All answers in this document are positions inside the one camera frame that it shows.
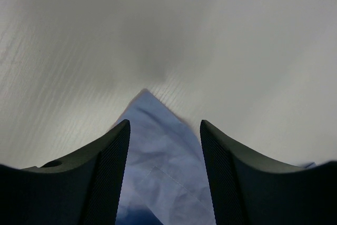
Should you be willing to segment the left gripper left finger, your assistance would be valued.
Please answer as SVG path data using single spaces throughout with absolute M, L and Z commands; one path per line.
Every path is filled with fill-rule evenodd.
M 123 120 L 40 168 L 1 165 L 1 224 L 114 224 L 130 131 Z

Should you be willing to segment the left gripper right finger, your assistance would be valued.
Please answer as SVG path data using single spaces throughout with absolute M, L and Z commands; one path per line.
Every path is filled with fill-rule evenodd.
M 336 162 L 312 168 L 271 159 L 200 125 L 217 224 L 336 224 Z

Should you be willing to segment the blue pink Elsa cloth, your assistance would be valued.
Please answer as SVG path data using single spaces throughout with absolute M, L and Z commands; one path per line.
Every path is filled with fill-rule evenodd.
M 149 91 L 121 120 L 131 124 L 117 224 L 216 224 L 201 146 Z

